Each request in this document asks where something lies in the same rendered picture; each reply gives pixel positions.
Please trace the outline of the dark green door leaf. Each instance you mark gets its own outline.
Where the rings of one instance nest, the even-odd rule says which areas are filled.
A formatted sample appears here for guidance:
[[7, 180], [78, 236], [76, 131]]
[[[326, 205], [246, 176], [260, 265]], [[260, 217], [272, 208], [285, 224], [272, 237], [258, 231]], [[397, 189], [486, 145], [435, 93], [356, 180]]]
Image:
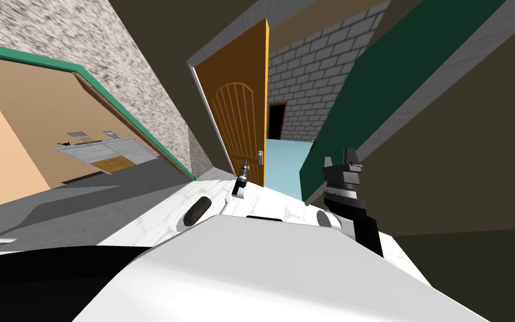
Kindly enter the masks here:
[[325, 157], [358, 150], [505, 0], [421, 0], [355, 60], [300, 169], [304, 202], [322, 190]]

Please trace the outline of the white kitchen cabinet unit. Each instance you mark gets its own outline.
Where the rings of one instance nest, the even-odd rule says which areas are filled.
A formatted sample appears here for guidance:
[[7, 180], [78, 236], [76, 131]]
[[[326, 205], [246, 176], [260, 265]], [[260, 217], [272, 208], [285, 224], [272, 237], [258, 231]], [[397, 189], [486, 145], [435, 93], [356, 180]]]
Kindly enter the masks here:
[[106, 134], [110, 134], [109, 140], [65, 145], [54, 150], [108, 174], [156, 159], [135, 138], [119, 138], [111, 131]]

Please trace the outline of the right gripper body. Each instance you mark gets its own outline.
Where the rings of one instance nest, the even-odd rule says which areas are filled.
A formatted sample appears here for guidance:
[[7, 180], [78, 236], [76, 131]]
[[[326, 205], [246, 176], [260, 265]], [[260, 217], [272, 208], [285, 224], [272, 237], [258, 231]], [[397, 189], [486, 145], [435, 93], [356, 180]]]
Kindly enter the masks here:
[[361, 185], [360, 174], [363, 167], [359, 164], [340, 164], [322, 168], [328, 188], [356, 191]]

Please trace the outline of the orange wooden door leaf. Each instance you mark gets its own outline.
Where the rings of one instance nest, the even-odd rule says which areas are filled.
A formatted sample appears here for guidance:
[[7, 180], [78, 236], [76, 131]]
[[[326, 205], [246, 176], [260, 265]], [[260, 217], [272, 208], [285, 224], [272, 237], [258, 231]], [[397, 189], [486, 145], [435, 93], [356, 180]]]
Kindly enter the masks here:
[[246, 161], [247, 180], [258, 186], [265, 181], [258, 151], [265, 155], [269, 45], [263, 19], [194, 68], [235, 174]]

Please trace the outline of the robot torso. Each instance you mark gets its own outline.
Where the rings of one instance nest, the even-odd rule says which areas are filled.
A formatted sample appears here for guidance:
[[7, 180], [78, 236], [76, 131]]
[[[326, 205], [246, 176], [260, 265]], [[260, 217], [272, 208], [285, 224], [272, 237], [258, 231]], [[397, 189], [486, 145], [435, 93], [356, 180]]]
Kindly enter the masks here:
[[333, 228], [216, 215], [143, 253], [73, 322], [488, 322]]

